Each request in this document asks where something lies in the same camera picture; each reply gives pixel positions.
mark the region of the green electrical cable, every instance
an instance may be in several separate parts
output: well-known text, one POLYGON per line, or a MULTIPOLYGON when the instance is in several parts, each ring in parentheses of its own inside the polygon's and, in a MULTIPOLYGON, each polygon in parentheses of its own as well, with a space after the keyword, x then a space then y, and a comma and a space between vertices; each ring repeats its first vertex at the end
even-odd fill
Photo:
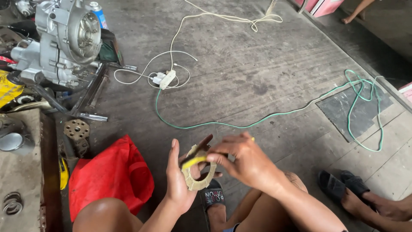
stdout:
POLYGON ((373 82, 370 82, 369 80, 360 78, 359 75, 356 74, 354 71, 352 71, 352 70, 350 70, 350 69, 347 69, 347 70, 345 70, 345 77, 349 80, 348 82, 346 82, 344 85, 341 85, 341 86, 338 86, 338 87, 332 89, 331 91, 329 91, 329 92, 321 95, 320 97, 318 97, 318 98, 316 98, 316 99, 311 100, 305 107, 300 108, 300 109, 295 109, 295 110, 292 110, 292 111, 289 111, 289 112, 284 112, 284 113, 273 113, 273 114, 270 114, 270 115, 268 115, 268 116, 260 119, 259 121, 255 122, 255 123, 252 123, 252 124, 247 125, 247 126, 236 126, 236 125, 230 125, 230 124, 227 124, 227 123, 219 123, 219 122, 207 122, 207 123, 201 123, 201 124, 192 125, 192 126, 187 126, 187 127, 181 127, 181 126, 176 126, 176 125, 173 125, 173 124, 171 124, 171 123, 168 123, 168 122, 166 122, 166 121, 160 116, 159 111, 157 110, 157 101, 158 101, 158 99, 159 99, 159 95, 160 95, 161 90, 159 90, 159 93, 157 94, 157 97, 156 97, 156 113, 157 113, 157 116, 160 118, 160 120, 162 120, 162 121, 163 121, 164 123, 166 123, 167 125, 172 126, 172 127, 174 127, 174 128, 177 128, 177 129, 191 129, 191 128, 195 128, 195 127, 202 126, 202 125, 208 125, 208 124, 227 125, 227 126, 231 126, 231 127, 235 127, 235 128, 245 129, 245 128, 252 127, 252 126, 254 126, 254 125, 258 124, 258 123, 261 123, 261 122, 265 121, 266 119, 268 119, 268 118, 270 118, 270 117, 273 117, 273 116, 275 116, 275 115, 291 114, 291 113, 294 113, 294 112, 297 112, 297 111, 301 111, 301 110, 303 110, 303 109, 306 109, 307 107, 310 106, 310 104, 312 104, 312 102, 317 101, 317 100, 321 99, 322 97, 324 97, 324 96, 326 96, 326 95, 328 95, 328 94, 330 94, 330 93, 332 93, 332 92, 334 92, 334 91, 336 91, 336 90, 338 90, 338 89, 340 89, 340 88, 345 87, 345 86, 348 85, 348 84, 351 84, 353 90, 354 90, 355 93, 356 93, 356 98, 355 98, 355 100, 353 101, 352 106, 351 106, 351 108, 350 108, 350 110, 349 110, 349 113, 348 113, 348 131, 349 131, 349 134, 350 134, 350 136, 355 140, 355 142, 356 142, 357 144, 359 144, 361 147, 363 147, 363 148, 365 148, 366 150, 371 151, 371 152, 379 152, 379 151, 382 150, 382 143, 383 143, 383 139, 384 139, 384 129, 383 129, 383 127, 382 127, 382 123, 381 123, 381 119, 380 119, 380 113, 381 113, 380 103, 381 103, 381 98, 379 97, 379 94, 378 94, 378 92, 377 92, 377 90, 376 90, 376 86, 375 86, 376 78, 378 78, 378 76, 375 77, 375 79, 374 79, 373 82), (348 71, 354 73, 354 74, 359 78, 359 80, 351 80, 351 79, 349 78, 348 74, 347 74, 348 71), (358 82, 361 82, 361 83, 362 83, 362 86, 361 86, 360 90, 357 92, 354 83, 358 83, 358 82), (371 90, 370 90, 370 99, 366 99, 366 98, 364 98, 364 97, 361 96, 361 92, 362 92, 362 90, 363 90, 363 87, 365 86, 365 82, 367 82, 367 83, 369 83, 369 84, 372 85, 371 90), (368 101, 368 102, 371 101, 371 100, 372 100, 372 95, 373 95, 373 92, 374 92, 374 91, 375 91, 375 95, 376 95, 376 97, 377 97, 377 99, 378 99, 378 115, 377 115, 377 118, 378 118, 379 128, 380 128, 380 130, 381 130, 381 139, 380 139, 380 142, 379 142, 379 149, 378 149, 378 150, 372 150, 372 149, 369 149, 369 148, 365 147, 364 145, 362 145, 362 144, 353 136, 353 134, 352 134, 352 132, 351 132, 351 128, 350 128, 350 125, 351 125, 350 117, 351 117, 352 109, 353 109, 353 107, 355 106, 356 101, 358 100, 358 98, 361 98, 361 99, 363 99, 363 100, 365 100, 365 101, 368 101))

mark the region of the man's right hand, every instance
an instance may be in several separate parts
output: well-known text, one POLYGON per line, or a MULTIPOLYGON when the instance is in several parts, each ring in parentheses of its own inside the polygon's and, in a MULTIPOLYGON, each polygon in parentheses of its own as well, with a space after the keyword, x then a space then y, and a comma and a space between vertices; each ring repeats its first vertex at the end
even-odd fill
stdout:
POLYGON ((209 149, 207 161, 222 165, 229 175, 262 191, 276 184, 276 179, 285 177, 247 132, 224 137, 209 149), (235 161, 231 162, 224 154, 233 155, 235 161))

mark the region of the blue spray can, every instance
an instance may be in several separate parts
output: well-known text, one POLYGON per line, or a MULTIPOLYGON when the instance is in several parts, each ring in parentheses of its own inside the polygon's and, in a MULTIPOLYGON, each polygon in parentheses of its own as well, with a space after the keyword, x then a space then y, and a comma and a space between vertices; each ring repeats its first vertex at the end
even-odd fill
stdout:
POLYGON ((93 13, 99 18, 100 27, 109 29, 107 27, 106 18, 104 17, 102 7, 97 2, 90 2, 90 6, 93 8, 93 13))

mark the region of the red wire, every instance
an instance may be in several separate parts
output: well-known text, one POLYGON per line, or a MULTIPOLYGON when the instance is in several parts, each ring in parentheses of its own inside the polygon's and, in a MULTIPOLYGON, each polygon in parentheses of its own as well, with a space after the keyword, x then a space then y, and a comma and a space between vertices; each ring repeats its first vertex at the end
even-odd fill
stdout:
POLYGON ((9 58, 7 58, 7 57, 2 57, 2 56, 0 56, 0 60, 6 61, 7 63, 11 63, 11 64, 17 64, 17 62, 15 62, 14 60, 9 59, 9 58))

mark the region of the silver engine casing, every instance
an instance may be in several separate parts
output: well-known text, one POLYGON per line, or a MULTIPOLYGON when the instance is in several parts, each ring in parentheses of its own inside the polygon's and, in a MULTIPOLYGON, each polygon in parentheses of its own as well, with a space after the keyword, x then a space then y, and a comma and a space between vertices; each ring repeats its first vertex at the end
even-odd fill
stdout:
POLYGON ((11 51, 22 78, 47 80, 69 88, 96 59, 101 47, 97 16, 83 0, 44 1, 36 6, 35 23, 40 42, 25 39, 11 51))

